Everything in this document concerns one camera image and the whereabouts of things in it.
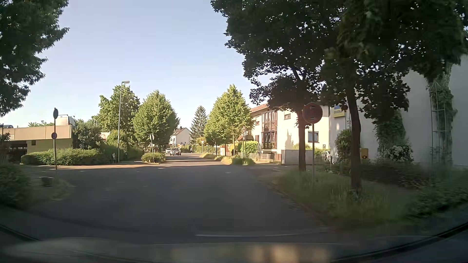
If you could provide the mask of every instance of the lamp post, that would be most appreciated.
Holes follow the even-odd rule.
[[[118,127],[117,127],[117,162],[120,162],[120,106],[122,105],[122,86],[129,84],[129,80],[124,80],[120,84],[120,99],[118,100]]]

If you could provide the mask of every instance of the bush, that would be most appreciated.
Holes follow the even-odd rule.
[[[240,149],[239,152],[242,152],[242,143],[239,143]],[[258,142],[257,141],[246,141],[244,142],[244,150],[245,154],[250,154],[250,153],[256,153],[258,148]]]
[[[211,153],[202,153],[200,157],[205,158],[205,159],[210,159],[210,160],[216,159],[216,155],[211,154]]]
[[[53,150],[25,154],[21,157],[24,164],[54,165]],[[58,165],[95,165],[110,163],[111,159],[96,149],[58,149]]]
[[[30,178],[17,166],[0,164],[0,204],[24,205],[31,195]]]
[[[141,156],[141,160],[149,163],[162,163],[166,160],[165,153],[154,153],[154,162],[153,162],[153,153],[145,153]]]

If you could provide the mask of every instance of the parked car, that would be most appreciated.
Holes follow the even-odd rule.
[[[171,155],[182,155],[180,148],[172,148]]]

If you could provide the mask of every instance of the tree trunk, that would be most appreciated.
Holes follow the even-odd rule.
[[[299,171],[306,171],[306,121],[302,110],[296,111],[299,129]]]
[[[346,98],[351,116],[351,187],[359,192],[361,190],[361,155],[359,153],[359,146],[361,144],[361,122],[359,121],[358,105],[352,85],[346,88]]]

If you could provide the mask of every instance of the white house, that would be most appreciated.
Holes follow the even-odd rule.
[[[323,116],[320,122],[306,129],[306,144],[316,148],[329,148],[329,107],[322,106]],[[260,143],[262,153],[281,153],[281,150],[291,150],[299,143],[299,130],[296,126],[297,115],[288,110],[272,111],[267,104],[250,109],[254,119],[251,134]]]
[[[179,129],[175,130],[174,133],[171,135],[169,140],[169,145],[176,146],[176,145],[188,145],[190,143],[190,130],[187,128],[179,127]]]
[[[449,89],[453,95],[452,105],[458,112],[453,119],[452,129],[452,160],[453,165],[468,167],[468,115],[464,107],[468,98],[468,57],[464,56],[461,65],[454,65],[450,74]],[[410,71],[403,80],[411,88],[407,97],[409,101],[408,111],[402,111],[403,125],[406,130],[408,142],[413,150],[413,158],[416,162],[431,163],[431,149],[439,146],[434,109],[431,108],[431,98],[426,79],[414,71]],[[349,113],[344,116],[340,110],[335,110],[330,118],[330,150],[332,156],[336,157],[335,139],[336,135],[345,127],[349,128]],[[359,113],[361,122],[361,147],[369,149],[369,159],[378,157],[378,143],[375,137],[375,125],[371,119],[364,118]]]

